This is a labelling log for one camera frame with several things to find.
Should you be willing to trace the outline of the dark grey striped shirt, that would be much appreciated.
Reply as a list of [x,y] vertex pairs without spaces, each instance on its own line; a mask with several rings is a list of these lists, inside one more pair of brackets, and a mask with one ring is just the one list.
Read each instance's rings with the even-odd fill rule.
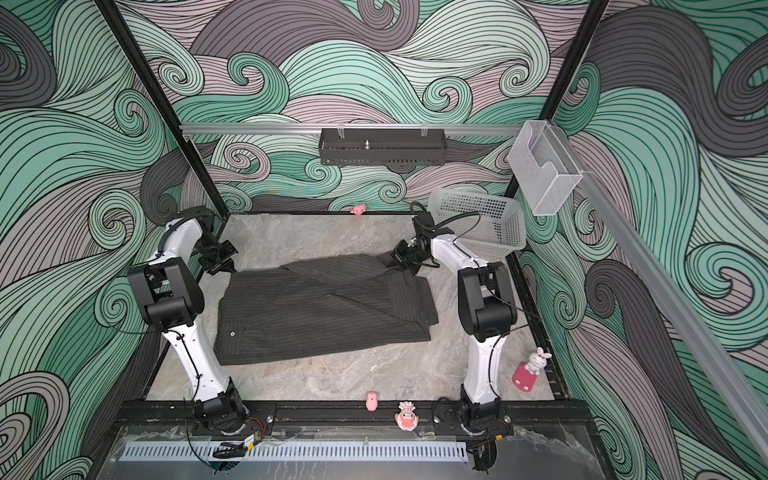
[[235,273],[218,305],[214,351],[241,365],[430,340],[427,279],[345,255]]

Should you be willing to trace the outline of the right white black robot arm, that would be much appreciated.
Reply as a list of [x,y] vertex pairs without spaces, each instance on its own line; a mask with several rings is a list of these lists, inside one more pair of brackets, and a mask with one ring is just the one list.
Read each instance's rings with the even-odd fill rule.
[[467,430],[479,431],[501,411],[502,398],[497,391],[501,350],[518,317],[509,270],[503,262],[476,256],[450,229],[452,223],[467,218],[473,218],[478,226],[480,212],[435,221],[423,204],[414,201],[409,208],[414,236],[400,241],[391,257],[397,268],[413,275],[422,268],[445,267],[454,272],[458,317],[471,338],[460,389],[460,418]]

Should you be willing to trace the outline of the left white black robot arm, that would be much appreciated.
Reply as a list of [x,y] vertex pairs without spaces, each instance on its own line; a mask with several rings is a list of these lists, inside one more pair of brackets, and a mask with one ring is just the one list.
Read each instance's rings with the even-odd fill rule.
[[247,409],[197,320],[205,298],[188,266],[198,255],[210,275],[236,272],[237,250],[231,242],[218,240],[214,226],[215,213],[204,206],[178,212],[166,224],[155,253],[131,267],[127,280],[143,321],[169,342],[188,375],[197,421],[209,430],[234,435],[244,427]]

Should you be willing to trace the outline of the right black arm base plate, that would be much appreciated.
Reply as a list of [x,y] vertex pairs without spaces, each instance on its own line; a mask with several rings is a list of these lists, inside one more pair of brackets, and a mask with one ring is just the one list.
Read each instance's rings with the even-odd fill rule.
[[465,400],[440,399],[432,404],[431,410],[433,430],[438,436],[480,438],[511,434],[500,400],[470,404]]

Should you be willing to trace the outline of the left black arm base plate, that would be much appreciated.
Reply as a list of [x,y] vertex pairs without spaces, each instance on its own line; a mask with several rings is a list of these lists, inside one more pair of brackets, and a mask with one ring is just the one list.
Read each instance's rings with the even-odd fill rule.
[[263,436],[271,432],[271,421],[276,414],[276,404],[262,401],[246,401],[244,413],[234,411],[206,412],[202,402],[193,407],[193,415],[198,424],[196,433],[223,436]]

